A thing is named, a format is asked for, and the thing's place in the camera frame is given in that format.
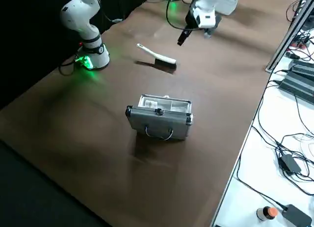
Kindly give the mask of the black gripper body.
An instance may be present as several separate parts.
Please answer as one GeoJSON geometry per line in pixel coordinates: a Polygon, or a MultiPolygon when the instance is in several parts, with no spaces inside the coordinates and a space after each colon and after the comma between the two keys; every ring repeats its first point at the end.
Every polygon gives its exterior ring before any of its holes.
{"type": "Polygon", "coordinates": [[[188,30],[195,30],[196,29],[196,21],[195,18],[191,12],[191,10],[188,11],[186,17],[185,17],[186,26],[185,29],[188,30]]]}

